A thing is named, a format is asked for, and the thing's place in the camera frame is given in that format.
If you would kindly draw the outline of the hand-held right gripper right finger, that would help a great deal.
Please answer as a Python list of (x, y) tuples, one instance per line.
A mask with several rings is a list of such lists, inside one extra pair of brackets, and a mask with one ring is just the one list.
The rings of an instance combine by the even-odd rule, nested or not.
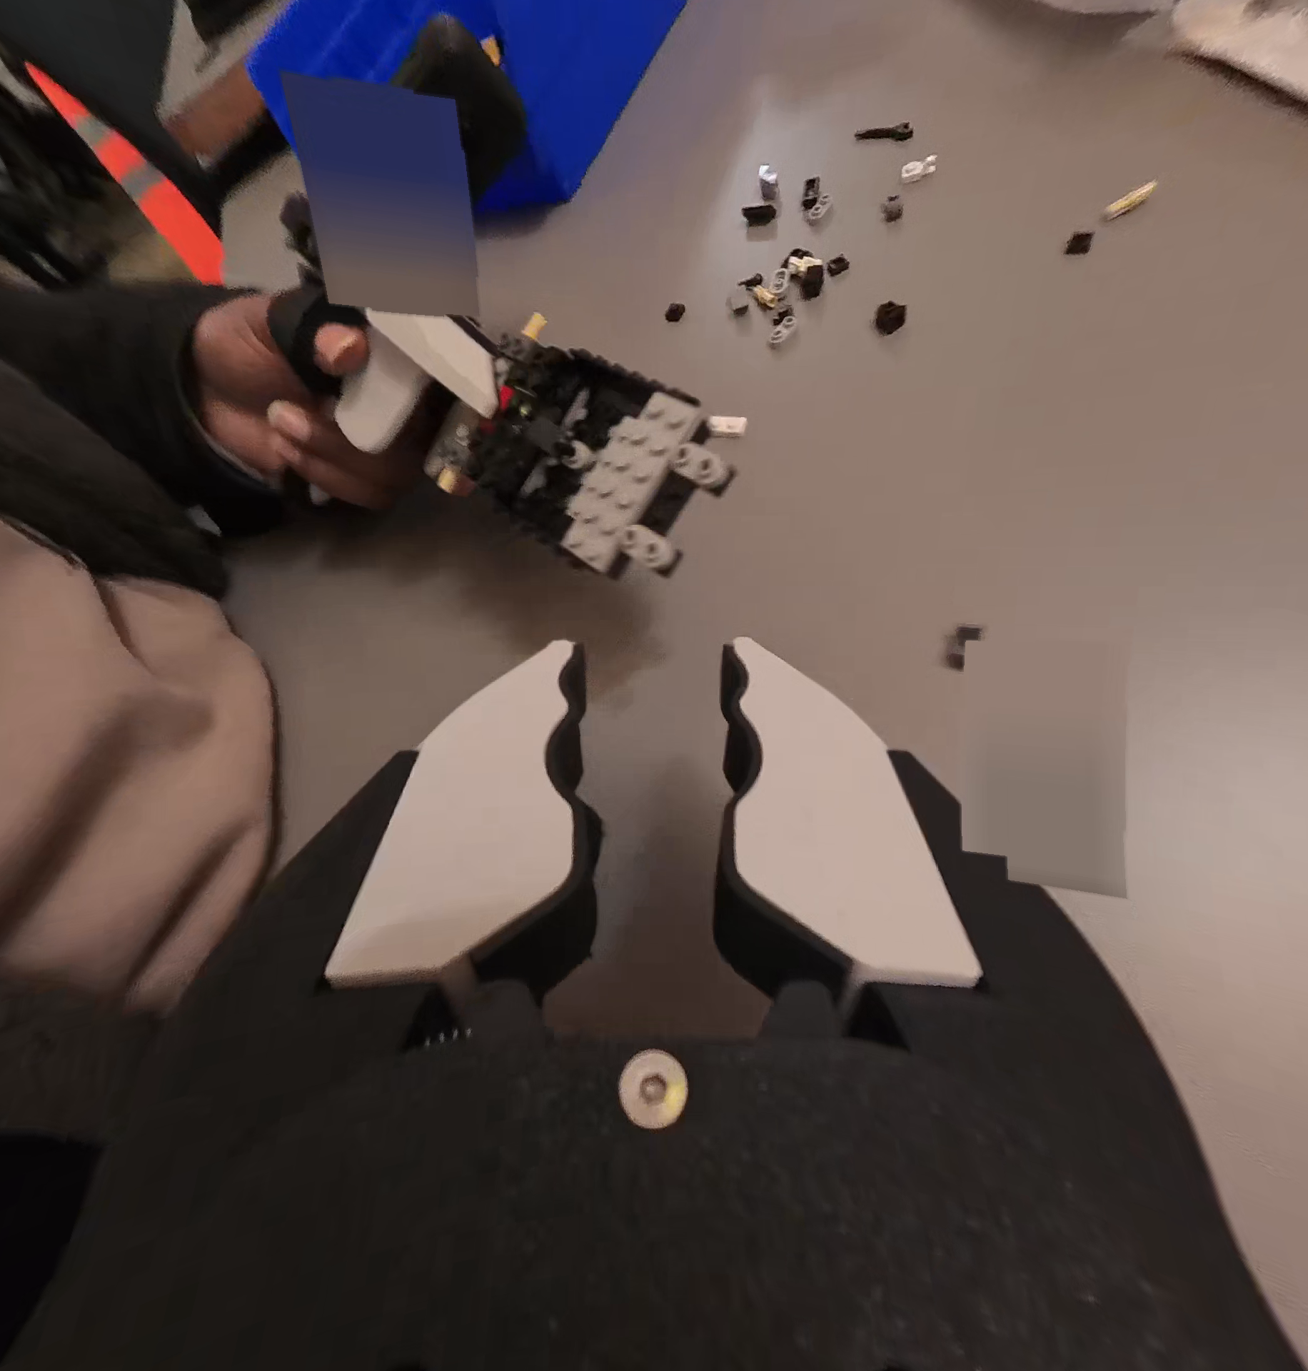
[(768, 1001), (763, 1033), (919, 1038), (980, 1018), (980, 958), (881, 737), (748, 637), (723, 646), (719, 703), (713, 939)]

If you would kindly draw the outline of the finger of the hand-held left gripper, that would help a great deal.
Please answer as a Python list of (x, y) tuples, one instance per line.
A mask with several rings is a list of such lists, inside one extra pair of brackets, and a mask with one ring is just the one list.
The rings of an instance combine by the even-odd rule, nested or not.
[(494, 417), (494, 357), (463, 323), (448, 316), (375, 310), (365, 319), (370, 360), (364, 412), (375, 421), (405, 421), (430, 383), (443, 386), (477, 417)]

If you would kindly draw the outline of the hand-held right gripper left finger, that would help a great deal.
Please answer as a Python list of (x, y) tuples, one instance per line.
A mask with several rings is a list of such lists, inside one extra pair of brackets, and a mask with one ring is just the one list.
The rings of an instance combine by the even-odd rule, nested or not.
[(543, 1003), (592, 952), (599, 819), (578, 796), (587, 663), (552, 642), (417, 747), (323, 972)]

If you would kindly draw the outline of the black and grey brick model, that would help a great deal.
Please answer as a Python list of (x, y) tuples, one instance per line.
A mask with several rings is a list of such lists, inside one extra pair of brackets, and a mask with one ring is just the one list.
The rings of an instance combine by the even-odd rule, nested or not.
[(541, 337), (534, 314), (494, 348), (497, 403), (454, 403), (423, 463), (442, 493), (475, 495), (511, 530), (604, 579), (667, 577), (673, 530), (694, 495), (725, 495), (734, 467), (710, 447), (697, 398)]

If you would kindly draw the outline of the person's left forearm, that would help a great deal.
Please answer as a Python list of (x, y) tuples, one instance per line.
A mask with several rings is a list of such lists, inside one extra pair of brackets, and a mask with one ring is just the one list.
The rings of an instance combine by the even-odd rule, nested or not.
[(0, 519), (90, 574), (222, 600), (218, 545), (283, 498), (199, 409), (199, 322), (238, 291), (0, 281)]

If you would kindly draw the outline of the grey desk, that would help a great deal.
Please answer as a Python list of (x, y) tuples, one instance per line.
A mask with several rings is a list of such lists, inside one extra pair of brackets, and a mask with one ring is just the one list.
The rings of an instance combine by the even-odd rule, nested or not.
[[(763, 163), (785, 204), (748, 232)], [(726, 300), (798, 247), (850, 270), (771, 349)], [(736, 481), (688, 507), (667, 580), (578, 574), (434, 493), (238, 547), (228, 610), (281, 709), (277, 862), (474, 691), (584, 643), (599, 934), (549, 1020), (743, 1036), (762, 1001), (710, 929), (720, 645), (762, 643), (954, 790), (954, 626), (1126, 643), (1129, 897), (1057, 897), (1308, 1364), (1308, 118), (1040, 5), (688, 4), (576, 198), (479, 258), (491, 326), (537, 311), (746, 418)]]

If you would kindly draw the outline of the person's left hand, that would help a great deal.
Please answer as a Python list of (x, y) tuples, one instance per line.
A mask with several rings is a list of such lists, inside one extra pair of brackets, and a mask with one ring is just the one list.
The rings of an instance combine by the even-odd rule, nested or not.
[(194, 414), (217, 455), (271, 490), (292, 486), (367, 510), (420, 487), (423, 460), (401, 432), (388, 449), (356, 449), (336, 424), (336, 400), (295, 374), (267, 328), (271, 299), (238, 296), (192, 333)]

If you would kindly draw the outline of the blue plastic bin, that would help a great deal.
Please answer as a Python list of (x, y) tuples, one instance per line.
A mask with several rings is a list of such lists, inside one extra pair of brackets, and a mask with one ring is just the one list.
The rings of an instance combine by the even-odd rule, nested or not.
[(246, 59), (249, 80), (295, 143), (283, 74), (388, 85), (439, 16), (498, 46), (528, 141), (480, 201), (503, 215), (570, 201), (636, 92), (682, 2), (298, 2)]

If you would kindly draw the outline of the beige pants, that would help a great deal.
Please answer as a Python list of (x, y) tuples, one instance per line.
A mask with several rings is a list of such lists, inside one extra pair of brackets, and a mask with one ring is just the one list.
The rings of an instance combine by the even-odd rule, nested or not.
[(0, 519), (0, 975), (171, 1010), (266, 871), (274, 743), (214, 600)]

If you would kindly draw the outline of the scattered small loose brick pieces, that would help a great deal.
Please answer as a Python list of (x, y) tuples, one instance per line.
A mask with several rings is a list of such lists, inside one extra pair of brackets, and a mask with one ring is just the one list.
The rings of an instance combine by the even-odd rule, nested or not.
[[(855, 141), (889, 141), (905, 144), (915, 138), (911, 123), (902, 121), (893, 126), (870, 128), (855, 131)], [(913, 186), (933, 177), (938, 167), (938, 155), (927, 154), (902, 163), (898, 173), (901, 186)], [(768, 163), (759, 166), (755, 173), (759, 198), (742, 206), (740, 216), (748, 232), (769, 229), (778, 218), (785, 201), (781, 193), (781, 178), (778, 172)], [(1156, 181), (1149, 181), (1132, 189), (1129, 193), (1109, 203), (1101, 212), (1101, 222), (1110, 224), (1126, 215), (1133, 213), (1147, 204), (1158, 189)], [(824, 190), (818, 177), (806, 178), (801, 184), (798, 198), (800, 216), (804, 225), (815, 227), (829, 219), (833, 209), (830, 195)], [(902, 219), (904, 201), (899, 193), (892, 193), (881, 203), (879, 216), (885, 225), (899, 224)], [(1086, 256), (1090, 250), (1095, 232), (1074, 232), (1069, 235), (1063, 255)], [(752, 273), (734, 284), (731, 297), (726, 300), (726, 313), (733, 319), (743, 319), (749, 311), (760, 311), (769, 319), (769, 334), (766, 343), (771, 349), (778, 349), (792, 337), (798, 328), (798, 317), (794, 307), (817, 300), (824, 290), (826, 281), (835, 281), (838, 276), (850, 270), (850, 259), (844, 255), (835, 255), (821, 259), (815, 250), (798, 247), (783, 256), (781, 264), (769, 274)], [(665, 307), (664, 319), (667, 323), (679, 323), (687, 313), (687, 307), (680, 302), (670, 302)], [(907, 307), (902, 302), (884, 300), (873, 311), (872, 326), (876, 334), (892, 337), (898, 334), (907, 322)]]

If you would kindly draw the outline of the white fluffy cloth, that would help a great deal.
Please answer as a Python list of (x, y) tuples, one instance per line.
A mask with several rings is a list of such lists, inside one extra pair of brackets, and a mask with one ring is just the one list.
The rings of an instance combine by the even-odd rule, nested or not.
[(1308, 2), (1178, 2), (1170, 36), (1179, 54), (1308, 106)]

